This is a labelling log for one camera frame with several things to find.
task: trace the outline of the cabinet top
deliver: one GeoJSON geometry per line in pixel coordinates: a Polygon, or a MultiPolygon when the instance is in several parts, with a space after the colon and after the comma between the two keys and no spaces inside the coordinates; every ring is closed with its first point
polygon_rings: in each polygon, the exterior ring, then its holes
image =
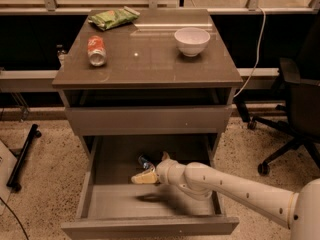
{"type": "Polygon", "coordinates": [[[86,21],[53,81],[60,89],[202,88],[239,86],[242,79],[206,10],[141,10],[134,24],[102,32],[86,21]],[[182,27],[207,30],[208,47],[196,57],[177,48],[174,32],[182,27]],[[88,39],[101,36],[107,63],[91,66],[88,39]]]}

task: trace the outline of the terrazzo floor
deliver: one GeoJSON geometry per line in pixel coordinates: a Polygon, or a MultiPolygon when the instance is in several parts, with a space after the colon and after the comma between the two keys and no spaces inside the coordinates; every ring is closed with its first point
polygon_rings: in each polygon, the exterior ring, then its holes
{"type": "MultiPolygon", "coordinates": [[[[22,189],[10,195],[8,204],[24,225],[30,240],[69,239],[60,229],[62,222],[73,221],[88,164],[79,139],[73,134],[63,111],[31,112],[28,120],[19,122],[19,113],[2,113],[0,140],[9,148],[21,148],[33,123],[42,133],[32,143],[23,167],[22,189]]],[[[271,173],[261,177],[257,165],[268,154],[282,146],[288,136],[259,124],[247,129],[237,116],[231,117],[216,152],[217,169],[292,191],[320,177],[304,148],[290,151],[271,166],[271,173]]],[[[263,240],[290,239],[290,231],[223,197],[228,216],[238,217],[240,224],[229,236],[179,237],[181,240],[263,240]]],[[[19,225],[5,209],[0,215],[0,239],[25,239],[19,225]]]]}

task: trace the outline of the white object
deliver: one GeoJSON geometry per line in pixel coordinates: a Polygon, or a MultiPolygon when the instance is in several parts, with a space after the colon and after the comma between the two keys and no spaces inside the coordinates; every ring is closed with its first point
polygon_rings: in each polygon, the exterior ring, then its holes
{"type": "Polygon", "coordinates": [[[200,28],[181,28],[174,33],[178,49],[188,57],[197,56],[210,41],[210,34],[200,28]]]}
{"type": "MultiPolygon", "coordinates": [[[[174,185],[199,201],[210,198],[212,191],[222,193],[291,229],[291,240],[319,239],[320,179],[307,184],[300,193],[294,193],[226,174],[201,163],[179,164],[165,152],[156,171],[148,173],[156,174],[155,182],[174,185]]],[[[136,176],[139,184],[143,184],[142,175],[136,176]]]]}

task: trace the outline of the green snack bag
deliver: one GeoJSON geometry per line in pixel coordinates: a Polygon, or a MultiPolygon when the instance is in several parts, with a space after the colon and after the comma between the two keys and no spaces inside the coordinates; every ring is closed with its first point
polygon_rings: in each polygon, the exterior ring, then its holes
{"type": "Polygon", "coordinates": [[[130,23],[139,17],[140,13],[124,7],[124,9],[109,10],[93,16],[89,16],[89,23],[94,23],[98,28],[105,31],[120,25],[130,23]]]}

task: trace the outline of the chair armrest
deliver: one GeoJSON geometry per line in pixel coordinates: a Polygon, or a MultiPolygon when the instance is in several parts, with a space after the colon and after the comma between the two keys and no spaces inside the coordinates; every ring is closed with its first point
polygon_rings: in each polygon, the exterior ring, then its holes
{"type": "Polygon", "coordinates": [[[286,83],[320,86],[319,80],[301,78],[298,65],[292,59],[280,58],[280,71],[286,83]]]}
{"type": "Polygon", "coordinates": [[[292,59],[280,58],[280,73],[286,83],[300,84],[300,72],[292,59]]]}

